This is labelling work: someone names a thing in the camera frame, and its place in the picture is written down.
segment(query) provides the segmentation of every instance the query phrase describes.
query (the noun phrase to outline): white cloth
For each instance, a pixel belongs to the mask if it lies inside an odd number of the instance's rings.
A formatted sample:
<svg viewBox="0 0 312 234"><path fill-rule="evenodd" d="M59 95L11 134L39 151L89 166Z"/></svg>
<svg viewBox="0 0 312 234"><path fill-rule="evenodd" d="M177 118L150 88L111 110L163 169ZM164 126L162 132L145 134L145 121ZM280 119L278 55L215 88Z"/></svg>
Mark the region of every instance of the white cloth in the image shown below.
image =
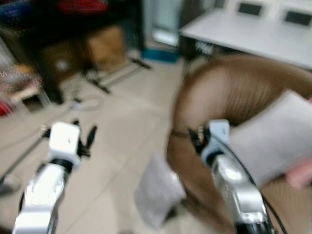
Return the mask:
<svg viewBox="0 0 312 234"><path fill-rule="evenodd" d="M231 132L230 147L257 186L312 157L312 108L286 91L265 111Z"/></svg>

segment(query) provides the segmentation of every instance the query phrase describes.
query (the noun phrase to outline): brown leather chair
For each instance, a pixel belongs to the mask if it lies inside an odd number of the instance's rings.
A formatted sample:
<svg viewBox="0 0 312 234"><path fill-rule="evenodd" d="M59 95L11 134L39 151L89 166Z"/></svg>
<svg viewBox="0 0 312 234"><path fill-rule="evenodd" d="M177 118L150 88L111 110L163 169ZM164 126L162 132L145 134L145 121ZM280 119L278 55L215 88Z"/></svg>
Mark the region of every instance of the brown leather chair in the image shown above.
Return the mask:
<svg viewBox="0 0 312 234"><path fill-rule="evenodd" d="M210 169L196 156L187 129L221 118L237 126L264 110L285 89L304 98L312 97L312 74L269 59L236 55L218 58L199 68L177 94L167 160L185 186L185 207L217 231L235 233ZM295 189L280 177L261 191L288 234L311 234L311 186ZM269 214L282 234L270 211Z"/></svg>

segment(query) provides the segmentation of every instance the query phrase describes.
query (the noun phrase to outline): robotic arm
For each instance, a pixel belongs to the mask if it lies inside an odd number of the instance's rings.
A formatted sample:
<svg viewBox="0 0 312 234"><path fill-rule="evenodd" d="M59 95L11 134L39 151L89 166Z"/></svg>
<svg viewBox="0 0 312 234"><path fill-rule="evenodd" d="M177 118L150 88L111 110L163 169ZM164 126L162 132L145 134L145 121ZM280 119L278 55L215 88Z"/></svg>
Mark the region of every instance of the robotic arm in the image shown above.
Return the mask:
<svg viewBox="0 0 312 234"><path fill-rule="evenodd" d="M211 167L214 184L221 192L237 234L274 234L270 218L256 185L226 146L227 120L210 121L199 132L189 130L196 152Z"/></svg>
<svg viewBox="0 0 312 234"><path fill-rule="evenodd" d="M97 127L85 145L80 140L79 122L58 122L45 136L50 138L48 162L42 164L25 189L13 234L53 234L58 221L58 207L64 198L66 182L72 170L80 166L82 156L90 157L90 147Z"/></svg>

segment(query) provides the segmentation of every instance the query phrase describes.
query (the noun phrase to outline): gray cloth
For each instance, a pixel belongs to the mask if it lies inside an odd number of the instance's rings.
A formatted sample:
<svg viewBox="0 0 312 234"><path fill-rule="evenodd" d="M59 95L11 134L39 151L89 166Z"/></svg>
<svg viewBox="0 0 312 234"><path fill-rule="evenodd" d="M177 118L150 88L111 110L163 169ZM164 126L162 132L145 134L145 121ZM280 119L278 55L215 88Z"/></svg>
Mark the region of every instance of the gray cloth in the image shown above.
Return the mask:
<svg viewBox="0 0 312 234"><path fill-rule="evenodd" d="M185 197L177 174L163 157L154 155L135 191L135 204L142 219L159 230L171 208Z"/></svg>
<svg viewBox="0 0 312 234"><path fill-rule="evenodd" d="M231 132L230 147L257 186L312 157L312 106L286 91L251 120Z"/></svg>

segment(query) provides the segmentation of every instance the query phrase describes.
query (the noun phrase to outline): chair backrest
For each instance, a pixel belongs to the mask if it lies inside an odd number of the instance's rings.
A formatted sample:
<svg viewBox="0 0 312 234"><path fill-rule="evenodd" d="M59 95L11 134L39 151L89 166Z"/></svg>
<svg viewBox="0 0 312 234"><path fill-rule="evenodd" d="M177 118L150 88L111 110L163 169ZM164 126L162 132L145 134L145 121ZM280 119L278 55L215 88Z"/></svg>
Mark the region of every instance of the chair backrest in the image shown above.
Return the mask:
<svg viewBox="0 0 312 234"><path fill-rule="evenodd" d="M173 129L187 133L210 119L239 125L271 104L285 89L312 97L312 74L255 56L225 56L189 76L173 111Z"/></svg>

